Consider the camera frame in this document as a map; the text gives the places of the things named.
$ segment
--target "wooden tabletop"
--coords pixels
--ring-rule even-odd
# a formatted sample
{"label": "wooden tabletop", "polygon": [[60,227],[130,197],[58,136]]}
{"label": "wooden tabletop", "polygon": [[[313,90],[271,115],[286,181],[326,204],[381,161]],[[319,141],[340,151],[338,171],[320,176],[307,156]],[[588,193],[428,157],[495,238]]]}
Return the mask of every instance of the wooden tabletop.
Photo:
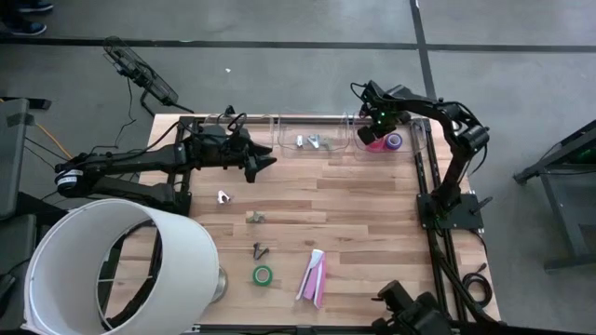
{"label": "wooden tabletop", "polygon": [[[158,114],[149,142],[179,117]],[[271,141],[269,126],[246,127],[256,142]],[[439,168],[444,173],[451,154],[440,125],[433,122],[432,127]],[[172,143],[174,133],[156,148]],[[192,173],[190,217],[210,232],[229,280],[225,296],[197,316],[197,323],[369,326],[376,318],[387,316],[385,305],[371,298],[389,281],[399,280],[413,297],[425,291],[434,293],[427,237],[416,212],[416,170],[405,136],[402,153],[384,159],[365,159],[367,153],[359,151],[354,141],[331,157],[311,152],[299,158],[294,150],[280,147],[277,130],[273,136],[273,156],[278,161],[260,172],[254,184],[246,183],[243,170],[235,168],[204,168]],[[333,145],[336,149],[342,144]],[[155,184],[166,178],[163,173],[148,172],[141,175],[140,182]],[[432,189],[432,181],[427,184]],[[467,188],[465,180],[462,190]],[[231,203],[217,204],[219,190],[232,197]],[[265,223],[248,223],[255,210],[264,213]],[[155,234],[155,228],[143,228],[129,237],[116,278],[147,274]],[[453,237],[461,276],[487,262],[477,236],[453,231]],[[252,258],[255,242],[271,250],[260,261]],[[327,253],[320,310],[311,301],[294,300],[313,248]],[[252,283],[252,271],[260,264],[274,273],[269,287]],[[490,280],[490,269],[483,274]],[[107,314],[119,312],[141,282],[116,280]],[[445,287],[455,316],[451,285]],[[481,297],[479,288],[472,286],[471,291]],[[499,318],[495,298],[486,312]]]}

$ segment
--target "concrete floor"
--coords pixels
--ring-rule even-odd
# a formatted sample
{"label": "concrete floor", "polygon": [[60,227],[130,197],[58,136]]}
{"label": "concrete floor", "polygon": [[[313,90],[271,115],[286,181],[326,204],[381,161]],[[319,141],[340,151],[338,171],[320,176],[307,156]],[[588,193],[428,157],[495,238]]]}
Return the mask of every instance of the concrete floor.
{"label": "concrete floor", "polygon": [[[420,0],[428,43],[594,45],[590,0]],[[59,0],[42,18],[45,37],[85,36],[210,41],[415,43],[406,0]],[[54,101],[37,121],[73,153],[111,143],[127,121],[126,80],[100,47],[0,46],[0,89]],[[374,79],[424,93],[417,51],[287,48],[137,48],[195,110],[247,113],[354,112],[350,82]],[[465,103],[491,127],[484,167],[470,179],[494,201],[483,210],[485,239],[501,315],[511,325],[596,332],[595,268],[546,275],[546,260],[566,255],[542,185],[511,175],[594,118],[593,53],[430,52],[437,94]],[[133,88],[135,100],[140,95]],[[156,107],[161,113],[175,113]],[[135,101],[138,121],[121,149],[141,148],[152,119]],[[46,146],[35,128],[29,136]],[[53,157],[40,153],[52,164]],[[52,171],[25,155],[21,189],[55,190]],[[59,196],[49,202],[60,201]],[[76,200],[60,203],[65,208]]]}

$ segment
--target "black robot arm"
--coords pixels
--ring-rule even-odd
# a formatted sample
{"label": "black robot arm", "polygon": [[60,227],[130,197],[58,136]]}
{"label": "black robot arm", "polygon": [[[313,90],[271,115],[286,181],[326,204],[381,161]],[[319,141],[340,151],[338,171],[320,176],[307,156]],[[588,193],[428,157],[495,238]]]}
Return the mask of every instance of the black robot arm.
{"label": "black robot arm", "polygon": [[460,203],[459,183],[475,154],[489,140],[488,127],[484,127],[474,114],[459,102],[431,100],[415,95],[404,86],[383,91],[370,81],[362,86],[359,95],[362,107],[359,116],[370,117],[372,124],[358,130],[362,142],[370,144],[396,129],[397,125],[410,121],[409,112],[439,121],[443,135],[453,155],[443,183],[431,194],[435,200],[431,210],[438,216],[450,212]]}
{"label": "black robot arm", "polygon": [[232,121],[228,125],[231,134],[226,134],[219,125],[202,126],[195,121],[185,128],[190,136],[154,151],[149,150],[157,142],[146,149],[125,154],[80,154],[56,166],[58,192],[66,197],[91,194],[125,197],[176,212],[176,204],[188,194],[174,191],[172,185],[159,183],[148,186],[108,176],[144,171],[184,173],[203,167],[239,167],[244,168],[246,181],[254,182],[257,172],[277,159],[269,156],[271,148],[251,140],[249,131],[243,127],[245,120],[246,115],[240,114]]}

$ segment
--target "black stand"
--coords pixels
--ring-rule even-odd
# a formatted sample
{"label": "black stand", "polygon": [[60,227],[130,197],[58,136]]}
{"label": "black stand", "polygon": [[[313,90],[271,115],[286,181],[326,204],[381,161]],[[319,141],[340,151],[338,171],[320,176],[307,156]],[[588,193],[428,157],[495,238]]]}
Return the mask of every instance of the black stand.
{"label": "black stand", "polygon": [[540,176],[555,220],[563,228],[571,257],[545,262],[547,273],[596,264],[596,254],[589,250],[582,233],[583,228],[595,225],[596,178],[591,172],[596,171],[596,162],[582,160],[586,161],[586,155],[596,148],[596,120],[557,144],[557,151],[513,176],[521,185]]}

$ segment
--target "purple tape roll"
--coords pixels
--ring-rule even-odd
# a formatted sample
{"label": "purple tape roll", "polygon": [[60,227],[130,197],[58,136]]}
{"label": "purple tape roll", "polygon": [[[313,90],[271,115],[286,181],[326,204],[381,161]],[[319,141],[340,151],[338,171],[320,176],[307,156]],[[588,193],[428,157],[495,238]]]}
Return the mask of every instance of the purple tape roll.
{"label": "purple tape roll", "polygon": [[385,147],[389,150],[398,150],[401,146],[402,139],[400,134],[389,134],[385,140]]}

